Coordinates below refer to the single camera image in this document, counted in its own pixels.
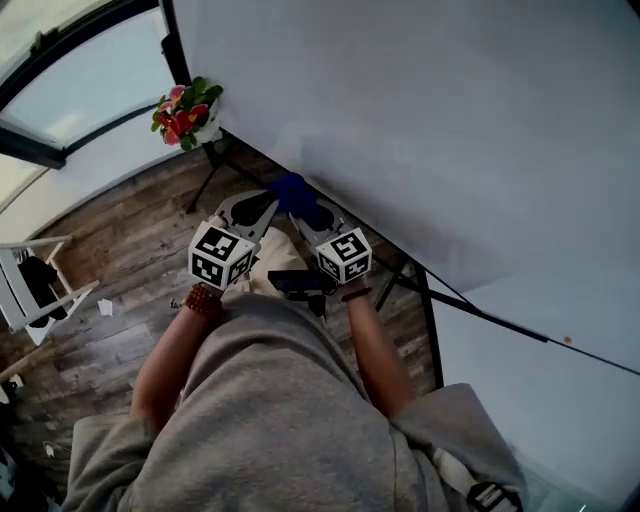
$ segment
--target flower pot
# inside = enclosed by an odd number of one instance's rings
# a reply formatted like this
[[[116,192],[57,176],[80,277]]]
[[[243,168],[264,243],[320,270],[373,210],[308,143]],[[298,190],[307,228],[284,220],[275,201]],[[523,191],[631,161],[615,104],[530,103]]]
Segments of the flower pot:
[[[202,145],[205,142],[216,141],[222,138],[222,132],[220,131],[220,122],[218,121],[218,100],[213,102],[211,109],[209,110],[209,122],[205,124],[200,131],[195,133],[198,145]]]

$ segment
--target beaded bracelet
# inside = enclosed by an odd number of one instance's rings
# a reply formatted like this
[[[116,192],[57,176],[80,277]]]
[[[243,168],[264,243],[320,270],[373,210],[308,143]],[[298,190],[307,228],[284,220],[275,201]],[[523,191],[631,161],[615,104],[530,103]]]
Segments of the beaded bracelet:
[[[202,283],[198,283],[191,288],[183,304],[199,315],[213,317],[222,312],[220,299],[207,290]]]

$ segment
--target window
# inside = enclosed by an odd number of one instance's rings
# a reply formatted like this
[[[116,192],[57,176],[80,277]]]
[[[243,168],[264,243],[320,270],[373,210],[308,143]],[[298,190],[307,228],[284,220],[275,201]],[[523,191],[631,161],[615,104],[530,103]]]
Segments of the window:
[[[0,212],[46,169],[0,154]]]
[[[158,8],[98,34],[40,74],[0,112],[0,119],[62,147],[155,104],[174,84],[160,46],[165,35]]]
[[[0,77],[29,51],[38,32],[47,33],[108,0],[0,0]]]

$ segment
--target blue object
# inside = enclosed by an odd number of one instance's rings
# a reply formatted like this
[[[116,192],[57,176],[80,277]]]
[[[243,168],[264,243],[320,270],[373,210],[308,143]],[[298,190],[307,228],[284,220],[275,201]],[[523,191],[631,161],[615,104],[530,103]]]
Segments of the blue object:
[[[318,196],[307,186],[302,176],[289,173],[269,184],[269,191],[280,200],[280,210],[304,220],[310,227],[322,226]]]

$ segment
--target pink flower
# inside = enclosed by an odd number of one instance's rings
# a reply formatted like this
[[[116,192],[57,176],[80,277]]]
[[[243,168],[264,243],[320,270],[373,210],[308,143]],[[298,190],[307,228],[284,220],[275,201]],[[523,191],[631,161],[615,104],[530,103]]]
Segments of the pink flower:
[[[156,113],[153,116],[153,120],[157,121],[164,127],[164,143],[170,146],[175,146],[180,143],[180,123],[174,116],[165,116],[160,113]]]

